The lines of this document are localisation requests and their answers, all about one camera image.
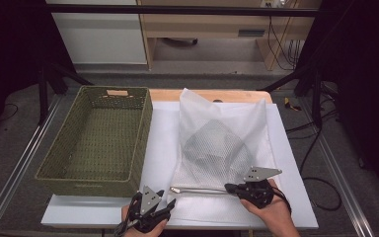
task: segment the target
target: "tripod leg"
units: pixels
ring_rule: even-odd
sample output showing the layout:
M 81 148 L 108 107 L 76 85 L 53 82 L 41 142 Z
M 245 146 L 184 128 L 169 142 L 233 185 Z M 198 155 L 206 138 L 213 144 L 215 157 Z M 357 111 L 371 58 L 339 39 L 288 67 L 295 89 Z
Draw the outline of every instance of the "tripod leg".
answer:
M 304 74 L 304 76 L 301 78 L 301 80 L 298 81 L 297 85 L 294 88 L 294 95 L 297 97 L 302 97 L 307 94 L 314 83 L 314 72 L 315 70 L 310 70 Z
M 74 73 L 74 72 L 71 72 L 69 70 L 67 70 L 66 68 L 56 64 L 56 63 L 51 63 L 51 67 L 58 71 L 59 73 L 75 80 L 76 82 L 78 82 L 79 84 L 82 84 L 82 85 L 94 85 L 93 83 L 85 80 L 84 78 L 80 77 L 78 74 Z
M 307 72 L 308 69 L 309 69 L 309 67 L 307 67 L 307 66 L 297 68 L 292 73 L 286 75 L 285 77 L 279 79 L 278 81 L 270 84 L 269 86 L 267 86 L 265 88 L 257 89 L 257 91 L 271 92 L 273 90 L 276 90 L 277 88 L 285 85 L 286 83 L 288 83 L 294 79 L 300 79 L 304 75 L 304 73 Z

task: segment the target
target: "basket handle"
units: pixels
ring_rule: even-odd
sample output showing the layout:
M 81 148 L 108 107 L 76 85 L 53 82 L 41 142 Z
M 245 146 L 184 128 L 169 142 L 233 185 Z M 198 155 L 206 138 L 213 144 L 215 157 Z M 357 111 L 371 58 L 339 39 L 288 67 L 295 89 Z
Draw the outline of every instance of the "basket handle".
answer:
M 109 96 L 128 96 L 128 91 L 107 90 Z

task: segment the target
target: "gray floor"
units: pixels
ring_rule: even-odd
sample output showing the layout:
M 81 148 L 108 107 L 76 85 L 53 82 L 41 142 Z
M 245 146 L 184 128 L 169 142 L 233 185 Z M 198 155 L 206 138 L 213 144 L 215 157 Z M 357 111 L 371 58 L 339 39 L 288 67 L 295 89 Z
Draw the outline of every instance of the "gray floor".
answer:
M 85 67 L 81 68 L 82 75 L 98 85 L 256 90 L 289 73 L 279 68 L 266 71 L 252 39 L 203 39 L 193 46 L 171 44 L 169 41 L 160 40 L 155 53 L 154 67 L 151 71 L 141 67 L 121 66 L 111 68 L 110 73 L 101 74 L 102 71 L 97 67 Z M 281 64 L 284 61 L 282 57 L 279 60 Z M 71 80 L 66 82 L 72 87 L 78 86 Z M 308 105 L 310 102 L 310 98 L 299 100 L 292 95 L 294 85 L 295 81 L 271 94 L 273 101 L 278 105 L 285 128 L 308 122 L 304 111 L 294 111 L 284 106 L 285 98 L 288 98 L 293 106 Z M 37 128 L 38 87 L 32 86 L 14 93 L 8 98 L 7 103 L 17 105 L 18 111 L 14 116 L 0 121 L 0 192 Z M 325 109 L 322 111 L 323 114 L 335 108 L 331 102 L 326 102 L 322 106 Z M 2 118 L 10 116 L 14 109 L 13 106 L 8 106 Z M 60 107 L 60 113 L 66 114 L 68 109 L 67 101 Z M 57 236 L 56 233 L 79 233 L 79 236 L 101 235 L 100 230 L 54 229 L 40 224 L 46 201 L 51 193 L 35 182 L 34 174 L 57 132 L 57 125 L 61 123 L 62 118 L 56 117 L 53 126 L 43 138 L 29 169 L 0 219 L 0 236 L 44 236 L 43 232 L 47 233 L 46 236 Z M 340 164 L 374 236 L 379 236 L 377 177 L 371 171 L 359 168 L 356 154 L 337 117 L 327 119 L 322 132 L 321 139 L 326 139 L 330 145 L 331 152 Z M 314 139 L 314 136 L 303 137 L 313 133 L 312 128 L 307 128 L 288 134 L 298 164 L 303 160 Z M 319 145 L 315 145 L 310 153 L 303 175 L 334 183 L 324 150 Z M 327 207 L 337 204 L 337 196 L 329 186 L 316 181 L 305 181 L 305 186 L 313 202 Z M 316 230 L 302 230 L 303 236 L 358 236 L 351 222 L 350 213 L 344 205 L 336 211 L 326 211 L 318 207 L 314 207 L 314 211 L 320 227 Z M 270 236 L 267 231 L 255 231 L 254 234 Z

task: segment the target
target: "black cable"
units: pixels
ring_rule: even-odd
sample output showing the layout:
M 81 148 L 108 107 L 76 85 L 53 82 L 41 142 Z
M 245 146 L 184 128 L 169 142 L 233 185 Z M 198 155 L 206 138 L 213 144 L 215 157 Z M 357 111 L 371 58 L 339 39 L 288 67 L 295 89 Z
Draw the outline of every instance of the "black cable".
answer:
M 9 104 L 5 104 L 5 107 L 6 106 L 13 106 L 13 107 L 15 107 L 15 111 L 10 116 L 8 116 L 6 118 L 1 118 L 0 121 L 6 120 L 6 119 L 10 119 L 11 117 L 13 117 L 18 112 L 18 106 L 17 105 L 9 103 Z
M 341 13 L 341 16 L 336 20 L 336 22 L 334 23 L 334 25 L 331 27 L 331 29 L 329 30 L 328 33 L 326 33 L 323 37 L 323 39 L 321 40 L 321 42 L 317 45 L 316 49 L 314 50 L 314 52 L 311 54 L 310 58 L 307 60 L 307 63 L 305 65 L 303 65 L 301 68 L 297 68 L 297 70 L 295 70 L 294 72 L 292 72 L 291 74 L 289 75 L 286 75 L 285 77 L 281 78 L 280 80 L 278 80 L 277 82 L 274 82 L 272 83 L 271 85 L 269 86 L 266 86 L 264 88 L 260 88 L 260 89 L 257 89 L 257 91 L 267 91 L 267 92 L 271 92 L 279 87 L 281 87 L 282 85 L 292 81 L 293 79 L 298 79 L 298 77 L 304 75 L 305 73 L 307 74 L 310 69 L 316 69 L 317 65 L 320 63 L 322 63 L 319 58 L 325 54 L 325 50 L 327 50 L 327 47 L 328 45 L 330 45 L 330 41 L 332 41 L 332 43 L 334 42 L 337 42 L 337 40 L 341 40 L 341 39 L 337 39 L 336 37 L 334 37 L 336 34 L 335 34 L 335 31 L 338 31 L 339 30 L 339 26 L 341 24 L 342 21 L 344 21 L 344 17 L 346 15 L 346 13 L 349 11 L 349 9 L 352 7 L 352 5 L 354 4 L 356 0 L 351 0 L 349 2 L 349 5 L 346 7 L 346 9 Z
M 295 66 L 297 65 L 297 62 L 298 62 L 298 54 L 300 51 L 300 40 L 296 41 L 294 50 L 292 49 L 293 43 L 294 43 L 294 40 L 291 40 L 290 45 L 288 46 L 288 53 L 287 54 L 288 54 L 288 60 L 291 62 L 292 66 L 293 66 L 293 70 L 294 70 Z
M 320 178 L 316 178 L 316 177 L 305 177 L 305 178 L 303 178 L 303 181 L 307 181 L 307 180 L 319 181 L 319 182 L 322 182 L 322 183 L 330 186 L 335 191 L 335 194 L 337 194 L 337 196 L 338 196 L 338 204 L 336 206 L 334 206 L 334 207 L 326 207 L 326 206 L 320 205 L 320 204 L 316 203 L 315 201 L 311 200 L 311 202 L 315 206 L 317 206 L 320 209 L 327 210 L 327 211 L 336 211 L 336 210 L 338 210 L 338 209 L 341 208 L 342 199 L 341 199 L 340 192 L 338 192 L 337 187 L 335 187 L 333 184 L 329 183 L 326 180 L 323 180 L 323 179 L 320 179 Z
M 134 202 L 137 200 L 137 197 L 139 197 L 139 193 L 135 194 L 130 201 L 130 205 L 128 206 L 127 215 L 125 216 L 125 219 L 123 222 L 121 222 L 119 225 L 122 224 L 121 229 L 117 231 L 117 228 L 115 229 L 114 236 L 115 237 L 121 237 L 124 236 L 125 232 L 127 231 L 127 225 L 128 225 L 128 219 L 130 215 L 131 206 L 134 204 Z
M 316 134 L 315 139 L 313 140 L 312 144 L 310 145 L 309 149 L 307 150 L 306 155 L 303 158 L 303 161 L 301 162 L 300 169 L 299 169 L 300 175 L 303 172 L 304 164 L 306 164 L 307 158 L 309 157 L 310 152 L 312 151 L 313 147 L 315 146 L 316 141 L 318 141 L 318 138 L 319 138 L 321 132 L 322 132 L 322 129 L 320 128 L 318 130 L 318 133 Z
M 278 60 L 278 57 L 276 56 L 275 52 L 273 52 L 272 50 L 272 46 L 270 45 L 270 41 L 269 41 L 269 32 L 270 32 L 270 28 L 272 26 L 272 21 L 271 21 L 271 17 L 269 17 L 269 25 L 268 25 L 268 31 L 267 31 L 267 43 L 268 43 L 268 46 L 269 46 L 269 50 L 272 52 L 273 54 L 273 57 L 275 58 L 275 61 L 276 63 L 278 64 L 278 66 L 282 69 L 282 70 L 287 70 L 287 71 L 292 71 L 292 69 L 287 69 L 287 68 L 283 68 L 281 66 L 281 64 L 279 63 L 279 60 Z
M 326 118 L 326 117 L 328 117 L 328 116 L 334 115 L 334 114 L 337 113 L 337 112 L 338 112 L 338 110 L 332 110 L 332 111 L 330 111 L 330 112 L 327 112 L 326 114 L 324 114 L 324 115 L 322 116 L 322 119 L 324 119 L 324 118 Z M 305 123 L 305 124 L 303 124 L 303 125 L 300 125 L 300 126 L 297 126 L 297 127 L 293 127 L 293 128 L 286 129 L 285 132 L 288 134 L 288 133 L 291 133 L 291 132 L 294 132 L 294 131 L 302 130 L 302 129 L 305 129 L 305 128 L 307 128 L 307 127 L 313 125 L 313 124 L 314 124 L 314 122 L 313 122 L 313 121 L 310 121 L 310 122 Z
M 285 55 L 284 48 L 283 48 L 282 45 L 281 45 L 281 41 L 279 41 L 278 36 L 276 35 L 275 30 L 273 29 L 273 25 L 272 25 L 272 16 L 269 16 L 269 25 L 270 25 L 270 29 L 272 30 L 273 35 L 275 36 L 276 41 L 278 42 L 278 46 L 279 46 L 279 48 L 281 48 L 282 55 L 284 56 L 284 58 L 285 58 L 285 60 L 288 62 L 288 64 L 290 64 L 290 66 L 292 66 L 292 64 L 291 64 L 290 61 L 288 60 L 287 56 Z M 287 24 L 285 25 L 285 29 L 284 29 L 284 32 L 282 32 L 282 35 L 285 34 L 285 32 L 286 32 L 286 30 L 287 30 L 287 27 L 288 27 L 288 22 L 287 22 Z
M 291 213 L 292 212 L 291 205 L 287 197 L 285 196 L 285 194 L 279 188 L 276 188 L 276 187 L 272 187 L 272 188 L 278 191 L 278 192 L 274 191 L 273 194 L 280 197 L 285 202 L 285 204 L 287 205 L 288 211 Z
M 310 135 L 306 135 L 306 136 L 297 136 L 297 137 L 288 137 L 288 140 L 300 140 L 300 139 L 307 139 L 307 138 L 310 138 L 314 135 L 316 135 L 317 133 L 313 133 L 313 134 L 310 134 Z
M 319 129 L 319 131 L 318 131 L 317 134 L 316 134 L 315 139 L 313 140 L 312 144 L 310 145 L 309 149 L 308 149 L 307 152 L 306 152 L 306 155 L 305 155 L 304 158 L 303 158 L 303 161 L 301 162 L 301 165 L 300 165 L 300 168 L 299 168 L 300 176 L 301 176 L 301 174 L 303 173 L 304 165 L 306 164 L 306 161 L 307 161 L 307 159 L 308 159 L 308 157 L 309 157 L 309 154 L 310 154 L 310 152 L 312 151 L 312 149 L 313 149 L 313 147 L 314 147 L 316 141 L 318 140 L 318 138 L 319 138 L 321 132 L 322 132 L 322 129 Z M 323 179 L 320 179 L 320 178 L 316 178 L 316 177 L 306 177 L 306 178 L 302 178 L 302 179 L 303 179 L 303 181 L 304 181 L 304 180 L 316 180 L 316 181 L 320 181 L 320 182 L 322 182 L 322 183 L 325 183 L 325 184 L 327 184 L 328 186 L 330 186 L 332 189 L 334 189 L 335 192 L 336 192 L 336 194 L 337 194 L 337 196 L 338 196 L 338 200 L 339 200 L 339 202 L 338 202 L 337 206 L 335 206 L 335 207 L 326 207 L 326 206 L 322 206 L 322 205 L 320 205 L 320 204 L 317 204 L 315 201 L 312 201 L 312 203 L 313 203 L 315 206 L 317 206 L 317 207 L 320 208 L 320 209 L 327 210 L 327 211 L 335 211 L 335 210 L 338 210 L 338 209 L 341 207 L 341 195 L 340 195 L 340 193 L 338 192 L 337 188 L 336 188 L 334 185 L 332 185 L 331 183 L 329 183 L 329 182 L 326 181 L 326 180 L 323 180 Z

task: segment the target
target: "black pole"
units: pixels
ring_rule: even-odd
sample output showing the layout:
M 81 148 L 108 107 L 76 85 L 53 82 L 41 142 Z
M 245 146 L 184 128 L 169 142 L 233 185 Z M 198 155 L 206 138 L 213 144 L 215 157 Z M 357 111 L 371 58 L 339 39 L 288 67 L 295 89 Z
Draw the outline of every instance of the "black pole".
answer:
M 315 71 L 315 83 L 313 88 L 313 101 L 312 101 L 312 120 L 318 129 L 322 128 L 322 115 L 321 115 L 321 81 L 322 77 L 318 70 Z
M 39 91 L 39 121 L 41 125 L 48 114 L 47 82 L 44 78 L 44 66 L 38 71 L 38 91 Z
M 311 17 L 337 14 L 335 11 L 292 8 L 243 8 L 201 6 L 141 6 L 141 5 L 83 5 L 46 4 L 24 5 L 23 9 L 51 13 L 100 13 L 100 14 L 167 14 L 167 15 L 227 15 L 227 16 L 274 16 Z
M 285 85 L 286 83 L 288 83 L 294 79 L 301 78 L 304 74 L 308 73 L 309 69 L 310 68 L 308 65 L 300 67 L 300 68 L 296 69 L 295 71 L 293 71 L 292 73 L 290 73 L 290 74 L 284 76 L 283 78 L 279 79 L 278 81 L 270 84 L 269 86 L 257 89 L 257 91 L 271 92 L 271 91 Z
M 60 74 L 73 79 L 74 81 L 78 82 L 79 84 L 94 85 L 93 83 L 91 83 L 91 82 L 87 81 L 86 79 L 84 79 L 83 77 L 79 76 L 76 72 L 69 71 L 57 63 L 51 63 L 51 67 L 54 70 L 56 70 L 57 72 L 59 72 Z

